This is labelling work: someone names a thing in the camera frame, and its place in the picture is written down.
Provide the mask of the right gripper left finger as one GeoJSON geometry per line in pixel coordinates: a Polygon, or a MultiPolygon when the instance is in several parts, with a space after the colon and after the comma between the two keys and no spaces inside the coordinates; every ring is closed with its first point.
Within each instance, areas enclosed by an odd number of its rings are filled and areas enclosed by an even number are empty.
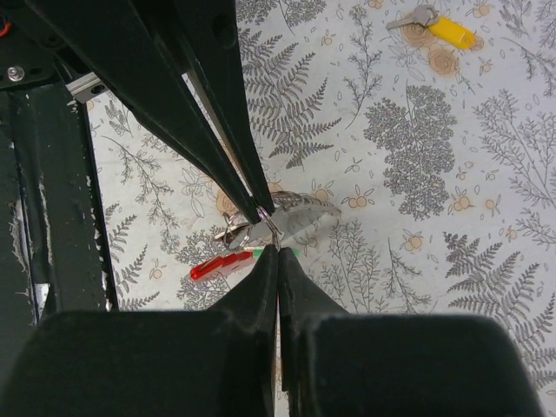
{"type": "Polygon", "coordinates": [[[4,416],[270,416],[278,253],[201,311],[54,315],[19,355],[4,416]]]}

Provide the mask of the keyring with red tag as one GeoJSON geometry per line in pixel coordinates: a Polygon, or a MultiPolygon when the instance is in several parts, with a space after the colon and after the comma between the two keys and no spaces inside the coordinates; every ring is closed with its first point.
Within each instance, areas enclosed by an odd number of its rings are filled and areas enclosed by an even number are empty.
{"type": "Polygon", "coordinates": [[[333,203],[311,195],[281,190],[271,196],[275,212],[269,215],[259,208],[262,219],[255,225],[240,222],[240,213],[226,218],[225,229],[214,237],[223,249],[190,269],[189,278],[192,281],[211,281],[229,275],[254,261],[266,245],[273,244],[279,248],[322,217],[334,220],[341,217],[341,211],[333,203]]]}

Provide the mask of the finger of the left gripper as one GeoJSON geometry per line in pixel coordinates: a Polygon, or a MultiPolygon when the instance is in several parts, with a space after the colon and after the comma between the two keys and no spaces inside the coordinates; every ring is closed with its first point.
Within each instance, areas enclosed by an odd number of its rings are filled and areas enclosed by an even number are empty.
{"type": "Polygon", "coordinates": [[[243,214],[258,208],[273,214],[266,183],[249,126],[247,99],[233,1],[170,1],[171,37],[178,59],[219,133],[202,121],[199,151],[186,159],[211,177],[243,214]]]}
{"type": "Polygon", "coordinates": [[[178,59],[170,1],[31,1],[61,37],[133,113],[186,159],[201,149],[202,121],[219,133],[178,59]]]}

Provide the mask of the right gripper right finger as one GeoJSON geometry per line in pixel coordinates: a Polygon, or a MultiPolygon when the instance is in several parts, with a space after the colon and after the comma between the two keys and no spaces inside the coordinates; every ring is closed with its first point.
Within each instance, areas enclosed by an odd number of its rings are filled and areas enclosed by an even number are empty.
{"type": "Polygon", "coordinates": [[[278,258],[282,385],[293,416],[540,416],[495,321],[463,314],[350,314],[278,258]]]}

